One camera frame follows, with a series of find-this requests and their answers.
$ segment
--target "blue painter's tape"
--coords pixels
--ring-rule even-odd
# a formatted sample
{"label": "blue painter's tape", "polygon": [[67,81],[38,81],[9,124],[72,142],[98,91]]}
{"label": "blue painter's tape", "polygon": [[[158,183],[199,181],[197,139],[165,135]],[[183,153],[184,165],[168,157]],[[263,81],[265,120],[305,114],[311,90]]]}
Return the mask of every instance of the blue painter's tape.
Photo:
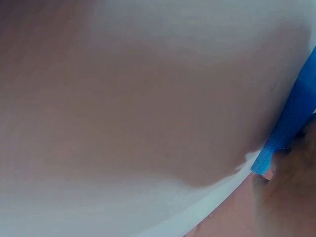
{"label": "blue painter's tape", "polygon": [[302,67],[270,137],[251,171],[263,174],[274,151],[284,149],[309,120],[316,108],[316,48]]}

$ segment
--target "finger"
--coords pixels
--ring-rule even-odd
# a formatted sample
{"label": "finger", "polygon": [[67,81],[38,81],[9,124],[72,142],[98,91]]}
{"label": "finger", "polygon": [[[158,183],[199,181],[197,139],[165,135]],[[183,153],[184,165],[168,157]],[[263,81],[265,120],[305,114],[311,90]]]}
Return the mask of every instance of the finger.
{"label": "finger", "polygon": [[263,191],[263,188],[268,183],[268,179],[263,177],[260,174],[255,174],[252,176],[251,179],[251,190],[252,194],[254,195],[255,199],[259,198],[261,196],[261,193]]}
{"label": "finger", "polygon": [[308,122],[304,125],[301,133],[305,135],[305,138],[307,136],[307,139],[309,140],[311,136],[315,137],[316,132],[316,113],[311,116],[311,118],[308,120]]}
{"label": "finger", "polygon": [[277,170],[280,170],[281,166],[284,165],[284,162],[281,162],[281,160],[283,160],[288,153],[288,149],[278,150],[273,153],[271,158],[271,171],[273,174],[275,174]]}

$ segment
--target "hand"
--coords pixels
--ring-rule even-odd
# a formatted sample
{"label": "hand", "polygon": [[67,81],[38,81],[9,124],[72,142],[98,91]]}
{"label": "hand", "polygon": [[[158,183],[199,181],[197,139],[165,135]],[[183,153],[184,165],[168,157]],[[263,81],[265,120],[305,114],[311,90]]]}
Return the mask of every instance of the hand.
{"label": "hand", "polygon": [[252,178],[258,236],[316,237],[316,117],[271,166],[271,180]]}

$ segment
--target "curved surface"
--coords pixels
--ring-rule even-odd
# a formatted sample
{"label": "curved surface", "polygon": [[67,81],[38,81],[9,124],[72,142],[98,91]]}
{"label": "curved surface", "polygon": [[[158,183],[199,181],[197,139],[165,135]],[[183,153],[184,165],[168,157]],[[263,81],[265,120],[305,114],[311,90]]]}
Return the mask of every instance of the curved surface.
{"label": "curved surface", "polygon": [[[311,0],[0,11],[0,229],[11,236],[184,233],[247,175],[216,184],[261,148],[315,42]],[[166,224],[187,210],[179,229]]]}

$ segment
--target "white painted edge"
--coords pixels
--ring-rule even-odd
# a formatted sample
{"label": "white painted edge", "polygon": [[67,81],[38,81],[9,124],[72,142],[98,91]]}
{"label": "white painted edge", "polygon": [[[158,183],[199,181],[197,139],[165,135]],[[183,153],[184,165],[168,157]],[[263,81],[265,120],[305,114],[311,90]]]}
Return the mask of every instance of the white painted edge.
{"label": "white painted edge", "polygon": [[243,168],[226,178],[226,183],[216,187],[209,195],[183,212],[151,227],[134,237],[182,237],[214,211],[250,174],[250,168],[259,152],[253,153]]}

